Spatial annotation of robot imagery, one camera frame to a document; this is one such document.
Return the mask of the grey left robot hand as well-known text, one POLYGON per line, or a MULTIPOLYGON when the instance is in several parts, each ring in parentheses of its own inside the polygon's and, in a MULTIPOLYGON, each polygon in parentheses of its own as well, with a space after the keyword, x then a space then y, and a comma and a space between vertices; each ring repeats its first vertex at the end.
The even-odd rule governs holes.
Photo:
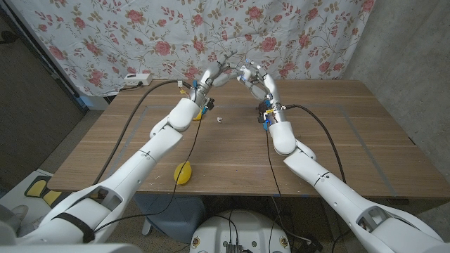
POLYGON ((207 94, 212 87, 220 87, 227 82, 235 79, 239 75, 237 71, 237 65, 229 63, 227 60, 237 53, 237 50, 231 50, 217 58, 215 62, 212 62, 205 70, 198 85, 191 92, 191 100, 202 107, 207 102, 207 94))

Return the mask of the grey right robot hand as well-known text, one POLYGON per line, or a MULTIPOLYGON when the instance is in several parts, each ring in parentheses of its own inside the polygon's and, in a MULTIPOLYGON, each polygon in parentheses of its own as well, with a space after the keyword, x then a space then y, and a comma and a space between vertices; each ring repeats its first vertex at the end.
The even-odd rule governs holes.
POLYGON ((273 123, 285 122, 286 116, 282 109, 281 99, 274 79, 252 60, 238 67, 240 72, 237 80, 241 82, 250 93, 261 102, 268 102, 269 114, 273 123))

